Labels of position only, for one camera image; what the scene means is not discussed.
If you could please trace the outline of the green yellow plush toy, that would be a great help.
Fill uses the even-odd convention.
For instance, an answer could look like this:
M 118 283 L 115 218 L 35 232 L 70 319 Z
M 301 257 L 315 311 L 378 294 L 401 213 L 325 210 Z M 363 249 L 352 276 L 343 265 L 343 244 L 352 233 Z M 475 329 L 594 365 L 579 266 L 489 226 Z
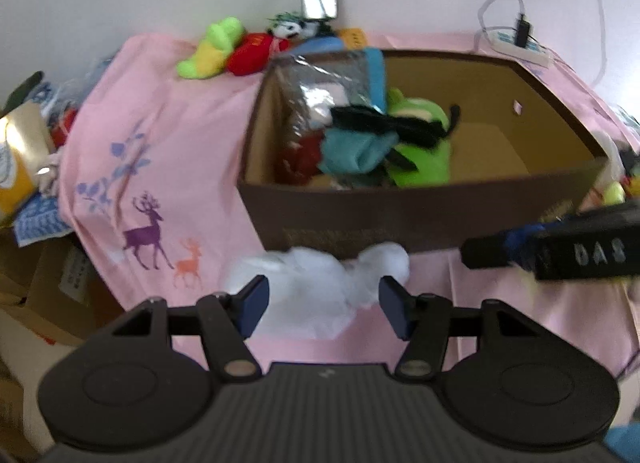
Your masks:
M 217 76 L 226 67 L 229 56 L 244 34 L 242 22 L 234 16 L 210 24 L 190 58 L 176 65 L 178 76 L 184 79 Z

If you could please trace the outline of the blue patterned cloth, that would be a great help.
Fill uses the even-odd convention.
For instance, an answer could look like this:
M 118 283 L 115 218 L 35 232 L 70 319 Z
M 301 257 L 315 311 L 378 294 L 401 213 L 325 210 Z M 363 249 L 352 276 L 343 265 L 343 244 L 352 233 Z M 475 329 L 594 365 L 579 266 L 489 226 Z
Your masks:
M 17 213 L 13 232 L 18 246 L 63 238 L 73 229 L 61 218 L 58 199 L 35 194 Z

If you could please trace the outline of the black cloth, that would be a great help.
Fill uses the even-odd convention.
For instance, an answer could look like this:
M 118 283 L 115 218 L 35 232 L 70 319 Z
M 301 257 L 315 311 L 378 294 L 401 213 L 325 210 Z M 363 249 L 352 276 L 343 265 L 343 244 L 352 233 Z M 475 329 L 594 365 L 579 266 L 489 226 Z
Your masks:
M 331 108 L 331 115 L 331 128 L 372 132 L 372 134 L 395 132 L 394 127 L 398 123 L 398 119 L 365 105 L 334 106 L 334 108 Z M 402 160 L 402 156 L 397 157 L 393 149 L 387 154 L 382 163 L 396 164 L 399 163 L 399 160 Z

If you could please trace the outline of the red plush toy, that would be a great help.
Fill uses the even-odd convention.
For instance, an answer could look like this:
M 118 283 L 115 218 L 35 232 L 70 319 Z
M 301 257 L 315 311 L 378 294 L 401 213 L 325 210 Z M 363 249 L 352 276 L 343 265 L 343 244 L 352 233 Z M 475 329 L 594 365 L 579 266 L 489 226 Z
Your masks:
M 261 72 L 269 61 L 291 48 L 292 42 L 270 33 L 250 33 L 241 41 L 227 60 L 226 69 L 234 76 L 247 76 Z

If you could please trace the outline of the brown cardboard box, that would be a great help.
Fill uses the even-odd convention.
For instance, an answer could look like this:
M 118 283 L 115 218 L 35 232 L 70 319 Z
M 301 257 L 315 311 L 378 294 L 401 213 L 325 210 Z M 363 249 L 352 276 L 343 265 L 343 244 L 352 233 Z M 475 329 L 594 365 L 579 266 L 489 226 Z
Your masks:
M 288 53 L 262 79 L 238 188 L 266 249 L 420 253 L 576 209 L 602 146 L 524 66 L 446 51 Z

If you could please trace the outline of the black charger plug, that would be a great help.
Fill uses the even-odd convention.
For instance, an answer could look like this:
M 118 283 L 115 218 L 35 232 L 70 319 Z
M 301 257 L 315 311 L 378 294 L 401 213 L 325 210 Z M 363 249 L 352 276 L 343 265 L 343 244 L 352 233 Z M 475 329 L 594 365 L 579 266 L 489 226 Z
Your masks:
M 526 15 L 524 12 L 518 15 L 518 22 L 516 22 L 515 33 L 514 33 L 514 45 L 518 48 L 525 49 L 528 45 L 530 30 L 532 26 L 526 19 Z

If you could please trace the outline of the red plush item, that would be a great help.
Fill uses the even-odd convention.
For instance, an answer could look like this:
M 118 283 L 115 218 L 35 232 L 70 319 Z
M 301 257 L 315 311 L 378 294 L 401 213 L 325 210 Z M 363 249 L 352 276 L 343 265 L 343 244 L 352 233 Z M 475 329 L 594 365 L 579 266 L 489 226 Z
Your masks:
M 312 177 L 320 174 L 323 134 L 310 134 L 284 146 L 274 163 L 274 179 L 288 186 L 306 186 Z

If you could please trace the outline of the teal bath mesh sponge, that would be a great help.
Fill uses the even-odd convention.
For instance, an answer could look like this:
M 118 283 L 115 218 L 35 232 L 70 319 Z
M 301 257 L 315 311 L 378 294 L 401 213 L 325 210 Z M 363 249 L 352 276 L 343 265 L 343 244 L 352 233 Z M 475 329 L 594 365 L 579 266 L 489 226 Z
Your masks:
M 329 128 L 320 144 L 319 169 L 326 175 L 369 174 L 398 143 L 396 132 L 372 134 Z

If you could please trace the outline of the yellow paper bag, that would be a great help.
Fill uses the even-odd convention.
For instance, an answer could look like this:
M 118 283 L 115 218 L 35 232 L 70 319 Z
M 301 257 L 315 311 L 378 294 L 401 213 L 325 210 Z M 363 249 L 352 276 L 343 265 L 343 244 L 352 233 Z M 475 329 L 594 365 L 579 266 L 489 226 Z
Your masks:
M 6 224 L 38 190 L 37 171 L 54 145 L 35 102 L 25 102 L 1 117 L 0 139 L 1 224 Z

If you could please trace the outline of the white plush toy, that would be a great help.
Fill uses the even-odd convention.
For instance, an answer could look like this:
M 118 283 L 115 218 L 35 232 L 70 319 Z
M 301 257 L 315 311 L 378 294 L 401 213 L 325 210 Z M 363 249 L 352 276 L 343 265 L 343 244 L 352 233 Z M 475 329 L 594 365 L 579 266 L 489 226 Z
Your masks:
M 606 155 L 605 166 L 594 184 L 594 189 L 603 193 L 613 182 L 619 182 L 625 176 L 625 167 L 616 143 L 608 134 L 595 130 L 592 135 Z

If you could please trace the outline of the blue glasses case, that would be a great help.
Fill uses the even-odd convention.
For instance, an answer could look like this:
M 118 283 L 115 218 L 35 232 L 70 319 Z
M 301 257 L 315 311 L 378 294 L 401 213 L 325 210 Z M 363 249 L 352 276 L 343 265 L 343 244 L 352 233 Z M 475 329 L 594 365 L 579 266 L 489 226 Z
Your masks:
M 345 43 L 337 36 L 314 37 L 303 41 L 291 50 L 296 56 L 345 50 Z

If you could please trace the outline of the green avocado plush toy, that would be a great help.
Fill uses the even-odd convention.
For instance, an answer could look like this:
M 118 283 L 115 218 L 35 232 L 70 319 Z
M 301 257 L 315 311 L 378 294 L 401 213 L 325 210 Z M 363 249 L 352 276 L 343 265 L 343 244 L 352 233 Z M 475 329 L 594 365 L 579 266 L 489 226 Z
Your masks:
M 437 103 L 407 98 L 400 89 L 387 93 L 387 114 L 398 119 L 394 131 L 399 143 L 394 148 L 399 163 L 389 163 L 390 180 L 395 186 L 441 186 L 450 180 L 450 138 L 461 116 L 454 104 L 446 113 Z

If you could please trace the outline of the pink deer print tablecloth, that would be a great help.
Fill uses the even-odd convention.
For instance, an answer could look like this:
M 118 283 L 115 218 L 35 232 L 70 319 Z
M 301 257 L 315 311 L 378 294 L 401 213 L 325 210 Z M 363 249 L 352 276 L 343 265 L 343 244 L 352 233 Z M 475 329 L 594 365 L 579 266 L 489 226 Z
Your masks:
M 129 38 L 81 107 L 61 162 L 58 201 L 122 307 L 151 297 L 171 307 L 227 292 L 237 261 L 266 252 L 238 188 L 250 118 L 265 74 L 178 77 L 192 45 L 161 34 Z M 520 268 L 471 270 L 459 246 L 411 253 L 405 283 L 458 307 L 497 298 L 620 375 L 639 361 L 635 279 L 539 283 Z M 336 339 L 255 333 L 261 365 L 385 362 L 404 344 L 380 306 L 361 309 Z

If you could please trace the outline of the blue snowflake plastic package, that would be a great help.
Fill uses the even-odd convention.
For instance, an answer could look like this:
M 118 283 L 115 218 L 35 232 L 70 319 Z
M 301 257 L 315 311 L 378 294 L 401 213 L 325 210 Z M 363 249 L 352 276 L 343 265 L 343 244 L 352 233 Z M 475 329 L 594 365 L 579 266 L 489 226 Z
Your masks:
M 363 48 L 290 54 L 274 62 L 288 106 L 283 139 L 297 142 L 332 125 L 332 108 L 362 105 L 386 111 L 386 68 L 381 50 Z

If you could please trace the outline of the yellow book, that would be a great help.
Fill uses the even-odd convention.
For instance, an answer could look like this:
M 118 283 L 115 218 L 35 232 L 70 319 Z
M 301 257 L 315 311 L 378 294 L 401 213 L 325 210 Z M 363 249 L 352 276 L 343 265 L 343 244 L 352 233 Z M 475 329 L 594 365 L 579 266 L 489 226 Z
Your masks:
M 337 36 L 347 50 L 361 50 L 369 45 L 366 34 L 360 28 L 341 28 Z

